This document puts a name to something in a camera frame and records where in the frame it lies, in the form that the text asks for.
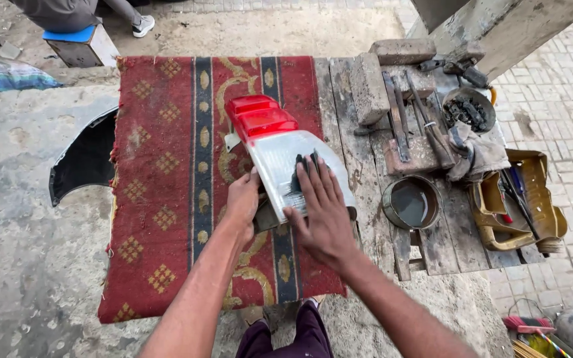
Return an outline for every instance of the concrete pillar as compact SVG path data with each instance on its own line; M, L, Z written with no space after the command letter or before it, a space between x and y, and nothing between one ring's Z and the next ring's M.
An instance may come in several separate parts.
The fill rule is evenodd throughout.
M573 0L472 0L430 34L417 19L406 37L432 38L441 54L477 41L493 80L572 22Z

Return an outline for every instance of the purple pants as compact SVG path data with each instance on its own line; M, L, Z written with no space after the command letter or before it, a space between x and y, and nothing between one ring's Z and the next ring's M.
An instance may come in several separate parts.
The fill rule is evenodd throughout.
M333 358L322 317L311 301L306 301L295 319L295 339L288 346L273 350L271 331L264 322L255 322L244 332L235 358Z

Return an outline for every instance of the rag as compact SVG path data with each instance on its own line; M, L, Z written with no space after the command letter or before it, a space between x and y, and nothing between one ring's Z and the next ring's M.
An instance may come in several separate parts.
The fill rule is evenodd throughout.
M448 130L448 142L462 157L446 176L450 182L478 183L485 173L510 167L503 145L482 139L461 121Z

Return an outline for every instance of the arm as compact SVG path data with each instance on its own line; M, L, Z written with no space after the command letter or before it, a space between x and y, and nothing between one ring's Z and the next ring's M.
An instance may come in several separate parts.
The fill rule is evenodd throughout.
M320 174L311 170L310 178L301 164L297 168L308 225L297 210L285 208L309 253L355 291L405 358L476 358L472 348L388 280L356 247L338 180L323 164L320 159Z
M253 168L231 184L227 213L203 248L140 357L209 357L218 313L245 243L253 236L260 177Z

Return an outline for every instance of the hand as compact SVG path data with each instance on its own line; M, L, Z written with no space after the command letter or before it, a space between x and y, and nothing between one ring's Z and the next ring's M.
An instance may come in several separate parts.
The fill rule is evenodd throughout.
M260 187L258 169L253 167L251 173L229 185L227 212L222 219L234 227L240 228L238 238L245 244L253 237L253 217L258 210L258 188Z
M311 157L306 156L313 168ZM339 271L359 249L353 238L353 227L344 204L344 195L338 178L324 160L318 158L320 174L312 169L310 178L301 163L297 165L297 178L306 200L308 225L295 208L284 208L284 214L295 227L298 239L316 260Z

